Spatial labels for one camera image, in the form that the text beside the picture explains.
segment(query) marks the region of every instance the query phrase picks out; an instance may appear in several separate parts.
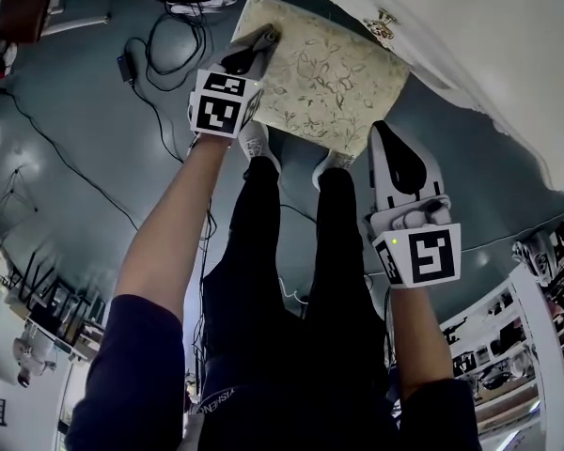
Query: metal stand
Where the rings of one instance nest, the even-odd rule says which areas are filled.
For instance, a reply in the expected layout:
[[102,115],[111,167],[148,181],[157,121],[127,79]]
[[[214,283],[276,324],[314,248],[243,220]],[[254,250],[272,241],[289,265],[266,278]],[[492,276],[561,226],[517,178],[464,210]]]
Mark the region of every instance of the metal stand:
[[0,247],[2,243],[8,237],[8,234],[12,232],[18,225],[26,221],[29,217],[37,213],[38,207],[36,206],[31,193],[29,192],[29,187],[25,182],[23,174],[21,173],[21,167],[17,167],[10,176],[8,176],[7,185],[5,191],[0,198],[0,216],[7,211],[7,205],[10,199],[18,201],[24,208],[30,209],[30,212],[19,220],[16,224],[12,225],[5,232],[1,233],[0,236]]
[[65,6],[63,0],[50,0],[48,4],[48,10],[46,15],[46,20],[44,21],[44,28],[41,31],[41,35],[46,37],[48,35],[57,34],[59,32],[64,32],[65,30],[72,30],[73,28],[81,28],[83,26],[96,25],[99,23],[109,23],[111,16],[106,14],[102,17],[90,17],[86,19],[73,20],[71,22],[64,23],[54,23],[51,24],[50,21],[54,15],[58,15],[65,11]]

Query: shelf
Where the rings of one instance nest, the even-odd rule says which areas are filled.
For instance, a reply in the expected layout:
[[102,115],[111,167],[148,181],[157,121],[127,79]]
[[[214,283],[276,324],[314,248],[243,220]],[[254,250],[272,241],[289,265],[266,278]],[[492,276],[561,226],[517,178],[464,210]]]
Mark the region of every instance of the shelf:
[[[490,303],[494,299],[497,299],[504,292],[510,292],[511,293],[511,290],[512,290],[511,285],[506,285],[505,282],[502,283],[501,285],[499,285],[495,289],[493,289],[491,292],[489,292],[486,296],[482,297],[481,299],[479,299],[478,301],[473,303],[470,307],[468,307],[467,309],[464,309],[460,314],[457,314],[453,318],[446,320],[443,324],[441,324],[441,330],[444,331],[445,329],[447,329],[449,327],[452,327],[452,326],[459,324],[460,322],[463,321],[464,318],[470,319],[473,316],[475,316],[476,314],[478,314],[480,311],[484,310],[485,314],[486,314],[486,312],[488,311],[488,307],[485,304]],[[512,308],[513,305],[514,305],[514,303],[509,305],[506,309],[504,309],[504,311]]]
[[486,444],[493,440],[505,438],[514,431],[522,431],[541,423],[541,415],[538,413],[530,413],[528,416],[516,419],[513,422],[506,423],[498,429],[490,429],[478,435],[480,444]]
[[475,411],[478,412],[478,411],[486,410],[487,408],[491,408],[492,406],[499,404],[507,399],[511,399],[514,396],[522,393],[526,389],[530,389],[531,387],[536,385],[537,385],[537,378],[529,382],[525,382],[521,386],[518,386],[516,389],[512,389],[511,391],[508,391],[504,395],[495,397],[494,399],[490,399],[489,401],[478,404],[477,406],[475,406]]
[[522,352],[525,349],[527,340],[522,341],[520,344],[514,346],[513,348],[509,348],[506,352],[499,356],[495,356],[490,361],[486,362],[484,365],[479,365],[472,369],[471,371],[464,372],[459,378],[466,375],[478,374],[481,371],[484,371],[490,365],[496,365],[497,363],[503,361],[504,359],[508,359],[509,357],[515,356],[519,352]]
[[510,416],[513,412],[517,412],[519,410],[524,410],[526,408],[530,409],[531,406],[533,404],[535,404],[537,401],[539,401],[538,397],[531,397],[526,402],[522,402],[522,403],[518,404],[517,406],[514,406],[513,408],[509,408],[508,410],[505,410],[505,411],[503,411],[499,414],[495,414],[495,415],[491,416],[490,418],[485,419],[484,421],[477,422],[477,426],[479,428],[481,428],[481,427],[488,425],[489,423],[492,423],[493,421],[498,421],[502,418],[505,418],[506,416]]
[[[496,339],[499,332],[511,322],[518,318],[516,305],[511,304],[496,316],[488,317],[480,323],[480,326],[459,341],[449,345],[451,357],[457,357],[468,351],[474,351],[481,346],[486,346],[489,341]],[[488,342],[482,338],[488,336]]]

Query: hand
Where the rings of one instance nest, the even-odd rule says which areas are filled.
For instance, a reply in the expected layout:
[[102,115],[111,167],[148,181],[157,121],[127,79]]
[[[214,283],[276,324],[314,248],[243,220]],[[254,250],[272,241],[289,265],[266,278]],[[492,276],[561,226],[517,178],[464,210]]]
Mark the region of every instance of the hand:
[[221,135],[213,135],[212,133],[202,133],[198,137],[197,144],[201,143],[210,143],[210,144],[217,144],[220,146],[224,146],[226,148],[230,148],[232,146],[232,142],[234,139],[229,137],[223,137]]

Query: black shirt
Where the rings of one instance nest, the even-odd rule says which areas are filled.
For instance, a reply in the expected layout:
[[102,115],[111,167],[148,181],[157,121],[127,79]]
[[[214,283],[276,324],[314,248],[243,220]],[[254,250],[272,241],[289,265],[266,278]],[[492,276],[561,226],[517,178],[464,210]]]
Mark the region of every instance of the black shirt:
[[[353,396],[342,382],[321,389],[267,381],[228,386],[233,368],[234,356],[210,363],[199,451],[480,449],[474,403],[462,381],[420,388],[404,403],[398,428],[384,397]],[[145,299],[115,298],[67,448],[177,449],[184,374],[178,319]]]

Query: black pants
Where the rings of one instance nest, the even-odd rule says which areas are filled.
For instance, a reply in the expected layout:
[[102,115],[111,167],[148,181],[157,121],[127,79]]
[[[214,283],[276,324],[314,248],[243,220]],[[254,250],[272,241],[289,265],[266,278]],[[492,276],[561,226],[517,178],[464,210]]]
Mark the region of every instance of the black pants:
[[320,178],[318,251],[305,319],[285,310],[275,267],[277,179],[269,159],[251,161],[226,252],[205,278],[208,359],[242,356],[268,379],[299,375],[307,383],[385,388],[385,327],[364,280],[351,176],[329,169]]

